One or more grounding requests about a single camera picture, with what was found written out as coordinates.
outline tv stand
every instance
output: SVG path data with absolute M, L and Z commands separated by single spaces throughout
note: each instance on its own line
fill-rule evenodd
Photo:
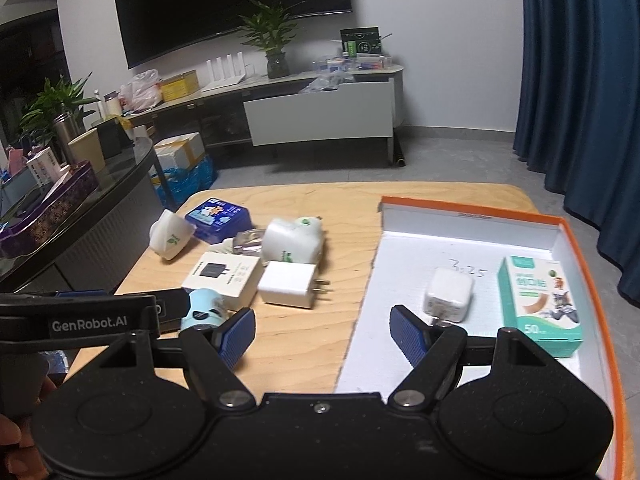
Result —
M 403 120 L 402 72 L 353 72 L 355 83 L 335 91 L 298 94 L 316 72 L 278 79 L 254 76 L 233 85 L 159 105 L 130 117 L 134 126 L 152 123 L 158 139 L 199 131 L 207 148 L 251 142 L 254 146 L 320 139 L 381 138 L 388 161 L 404 166 L 394 131 Z

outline blue tin box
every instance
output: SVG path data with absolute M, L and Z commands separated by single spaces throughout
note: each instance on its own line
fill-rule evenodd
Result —
M 196 226 L 195 237 L 209 244 L 219 244 L 241 231 L 254 228 L 247 208 L 215 198 L 187 213 L 185 220 Z

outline white power adapter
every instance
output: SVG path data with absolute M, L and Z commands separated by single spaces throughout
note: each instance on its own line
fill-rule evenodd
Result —
M 459 323 L 471 302 L 474 279 L 453 269 L 438 267 L 422 301 L 425 314 Z
M 311 308 L 316 294 L 329 291 L 319 285 L 329 285 L 327 280 L 318 280 L 315 264 L 292 264 L 269 262 L 258 283 L 258 291 L 265 303 Z

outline green plant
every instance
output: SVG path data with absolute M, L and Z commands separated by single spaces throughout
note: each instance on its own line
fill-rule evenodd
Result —
M 244 22 L 242 31 L 245 32 L 242 38 L 248 38 L 243 44 L 256 46 L 267 54 L 279 54 L 282 47 L 296 37 L 293 31 L 298 24 L 291 20 L 291 7 L 270 7 L 255 0 L 250 1 L 259 10 L 251 17 L 240 16 Z
M 78 124 L 81 124 L 82 119 L 95 112 L 85 112 L 84 105 L 98 100 L 95 97 L 84 97 L 84 85 L 90 77 L 91 74 L 75 83 L 60 78 L 55 86 L 46 78 L 44 90 L 39 92 L 36 100 L 27 108 L 20 120 L 20 128 L 25 133 L 34 132 L 44 145 L 48 145 L 54 135 L 53 119 L 59 115 L 71 112 Z

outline plastic bag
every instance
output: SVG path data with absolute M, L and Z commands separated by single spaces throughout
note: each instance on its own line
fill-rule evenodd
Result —
M 169 168 L 168 170 L 164 170 L 164 176 L 174 196 L 175 203 L 181 206 L 192 194 L 209 189 L 218 178 L 218 172 L 213 166 L 209 155 L 205 155 L 204 158 L 189 171 L 179 168 Z M 160 197 L 162 205 L 167 208 L 166 195 L 164 194 L 162 186 L 156 185 L 156 192 Z
M 143 112 L 162 102 L 162 92 L 158 83 L 158 70 L 147 70 L 133 76 L 131 81 L 120 87 L 120 95 L 133 112 Z
M 342 83 L 353 83 L 356 81 L 352 74 L 347 72 L 323 73 L 305 86 L 299 94 L 309 94 L 312 92 L 322 92 L 324 90 L 337 90 Z

